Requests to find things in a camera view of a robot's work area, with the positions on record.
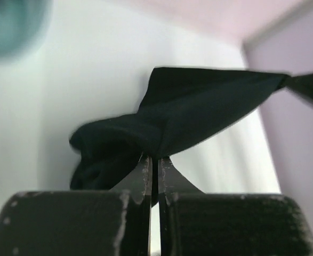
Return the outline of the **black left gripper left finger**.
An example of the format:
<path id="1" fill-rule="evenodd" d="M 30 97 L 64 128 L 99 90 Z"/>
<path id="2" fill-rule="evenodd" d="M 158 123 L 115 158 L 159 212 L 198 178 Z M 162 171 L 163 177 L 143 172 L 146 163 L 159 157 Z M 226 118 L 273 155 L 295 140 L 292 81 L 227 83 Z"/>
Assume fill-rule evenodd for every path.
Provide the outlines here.
<path id="1" fill-rule="evenodd" d="M 149 255 L 152 171 L 142 156 L 110 190 L 13 195 L 0 212 L 0 256 Z"/>

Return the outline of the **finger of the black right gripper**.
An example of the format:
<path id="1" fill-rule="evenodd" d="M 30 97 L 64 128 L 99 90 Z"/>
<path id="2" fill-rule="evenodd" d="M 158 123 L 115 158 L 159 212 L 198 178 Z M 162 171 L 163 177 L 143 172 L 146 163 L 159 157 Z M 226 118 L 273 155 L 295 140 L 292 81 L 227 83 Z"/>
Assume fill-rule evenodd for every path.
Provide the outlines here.
<path id="1" fill-rule="evenodd" d="M 313 105 L 313 73 L 291 77 L 286 87 Z"/>

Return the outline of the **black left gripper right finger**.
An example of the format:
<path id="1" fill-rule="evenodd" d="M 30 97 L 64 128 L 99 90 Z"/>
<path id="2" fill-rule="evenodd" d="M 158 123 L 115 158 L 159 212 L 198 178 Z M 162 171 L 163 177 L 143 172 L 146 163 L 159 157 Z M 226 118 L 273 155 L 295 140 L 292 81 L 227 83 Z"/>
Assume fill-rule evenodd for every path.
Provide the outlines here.
<path id="1" fill-rule="evenodd" d="M 281 194 L 206 194 L 158 161 L 162 255 L 313 255 L 298 204 Z"/>

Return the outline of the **black t shirt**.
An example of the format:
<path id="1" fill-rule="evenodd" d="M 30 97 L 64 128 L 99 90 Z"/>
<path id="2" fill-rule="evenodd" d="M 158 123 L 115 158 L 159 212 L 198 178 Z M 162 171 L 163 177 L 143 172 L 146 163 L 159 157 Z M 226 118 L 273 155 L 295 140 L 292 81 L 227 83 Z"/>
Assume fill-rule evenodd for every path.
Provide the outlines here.
<path id="1" fill-rule="evenodd" d="M 288 79 L 247 70 L 155 68 L 136 113 L 86 123 L 70 137 L 81 155 L 70 188 L 110 189 L 142 154 L 160 159 L 206 140 L 244 118 Z"/>

